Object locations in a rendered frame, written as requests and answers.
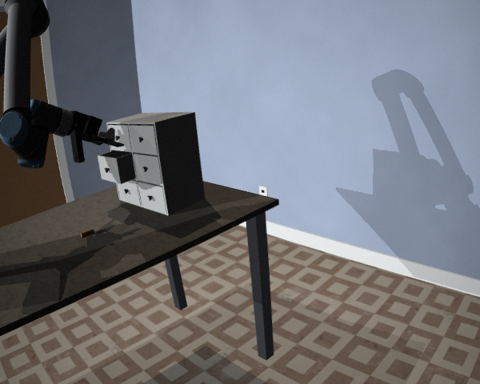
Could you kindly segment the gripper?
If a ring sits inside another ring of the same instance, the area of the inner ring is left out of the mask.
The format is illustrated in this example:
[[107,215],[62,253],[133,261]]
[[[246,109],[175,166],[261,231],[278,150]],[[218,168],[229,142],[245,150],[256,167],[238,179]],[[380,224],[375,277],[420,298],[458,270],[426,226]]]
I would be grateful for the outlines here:
[[75,110],[71,112],[73,114],[73,121],[67,136],[69,136],[73,130],[80,129],[83,141],[91,142],[99,146],[103,143],[116,147],[124,146],[124,144],[114,141],[114,128],[109,128],[107,132],[98,132],[102,124],[101,119],[82,114]]

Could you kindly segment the orange battery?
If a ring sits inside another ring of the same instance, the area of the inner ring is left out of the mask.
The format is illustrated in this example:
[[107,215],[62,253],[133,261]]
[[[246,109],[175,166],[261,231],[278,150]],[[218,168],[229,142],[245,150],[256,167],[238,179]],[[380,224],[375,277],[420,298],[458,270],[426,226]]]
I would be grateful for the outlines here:
[[89,234],[93,234],[93,233],[94,233],[94,229],[88,230],[88,231],[86,231],[86,232],[81,233],[81,236],[82,236],[82,237],[85,237],[85,236],[87,236],[87,235],[89,235]]

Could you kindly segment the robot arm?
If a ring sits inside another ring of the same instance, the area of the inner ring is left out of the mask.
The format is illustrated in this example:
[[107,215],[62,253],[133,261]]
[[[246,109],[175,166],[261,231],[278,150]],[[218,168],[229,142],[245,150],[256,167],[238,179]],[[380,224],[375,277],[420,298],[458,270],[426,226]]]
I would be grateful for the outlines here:
[[0,138],[18,154],[20,166],[41,168],[49,133],[66,136],[73,114],[42,100],[30,100],[31,39],[50,24],[43,0],[5,0],[5,12],[8,21],[0,33],[0,77],[4,74]]

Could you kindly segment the grey chest of drawers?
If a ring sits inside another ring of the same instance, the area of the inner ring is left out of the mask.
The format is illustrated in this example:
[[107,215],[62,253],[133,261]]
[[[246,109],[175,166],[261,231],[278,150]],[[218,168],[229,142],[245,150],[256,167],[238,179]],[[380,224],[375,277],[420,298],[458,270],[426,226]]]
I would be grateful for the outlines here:
[[135,153],[158,155],[162,184],[137,179],[135,163],[134,180],[137,186],[141,181],[163,187],[167,214],[142,206],[139,188],[141,205],[120,199],[118,192],[119,200],[169,216],[205,199],[195,112],[141,113],[106,124],[107,130],[110,124],[154,124],[157,154],[133,151],[131,138],[131,150],[119,151],[132,152],[133,161]]

